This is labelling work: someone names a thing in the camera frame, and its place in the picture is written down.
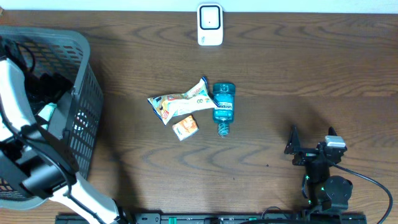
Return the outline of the light blue tissue pack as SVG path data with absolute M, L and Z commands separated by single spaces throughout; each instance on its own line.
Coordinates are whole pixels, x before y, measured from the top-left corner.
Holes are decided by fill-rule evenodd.
M 45 105 L 37 114 L 37 123 L 44 129 L 48 129 L 50 120 L 53 116 L 53 113 L 55 112 L 55 109 L 57 108 L 57 104 L 55 103 L 49 103 Z

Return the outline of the teal mouthwash bottle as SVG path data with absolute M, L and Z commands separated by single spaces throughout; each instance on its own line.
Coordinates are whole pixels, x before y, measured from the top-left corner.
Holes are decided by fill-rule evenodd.
M 218 125 L 218 135 L 229 134 L 229 125 L 234 121 L 234 98 L 236 87 L 233 83 L 215 83 L 213 100 L 218 105 L 213 109 L 213 121 Z

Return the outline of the small orange packet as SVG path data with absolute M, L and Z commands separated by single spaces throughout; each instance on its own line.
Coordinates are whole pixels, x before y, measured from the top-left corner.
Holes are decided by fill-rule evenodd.
M 180 141 L 194 135 L 198 130 L 198 125 L 192 115 L 172 126 L 172 129 Z

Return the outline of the yellow snack bag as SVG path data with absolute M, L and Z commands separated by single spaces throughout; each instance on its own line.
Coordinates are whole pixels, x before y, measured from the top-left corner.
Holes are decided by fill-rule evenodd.
M 186 93 L 153 96 L 147 100 L 156 116 L 164 125 L 175 116 L 218 107 L 218 103 L 208 94 L 208 80 L 206 77 L 202 77 L 200 81 Z

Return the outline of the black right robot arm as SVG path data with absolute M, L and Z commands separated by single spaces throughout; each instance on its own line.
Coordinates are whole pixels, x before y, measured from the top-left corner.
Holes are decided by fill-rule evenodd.
M 302 193 L 310 201 L 308 214 L 341 213 L 348 209 L 352 182 L 330 174 L 330 168 L 341 162 L 346 151 L 345 141 L 332 127 L 324 141 L 308 148 L 301 146 L 297 128 L 292 126 L 284 153 L 293 155 L 293 165 L 305 168 Z

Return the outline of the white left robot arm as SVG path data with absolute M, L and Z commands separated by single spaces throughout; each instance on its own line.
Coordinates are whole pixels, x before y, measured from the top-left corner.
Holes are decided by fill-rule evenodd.
M 25 124 L 35 122 L 24 88 L 22 70 L 9 58 L 1 60 L 1 140 L 11 137 Z M 98 192 L 76 173 L 76 183 L 51 193 L 49 200 L 74 210 L 89 223 L 117 223 L 121 220 L 115 201 Z

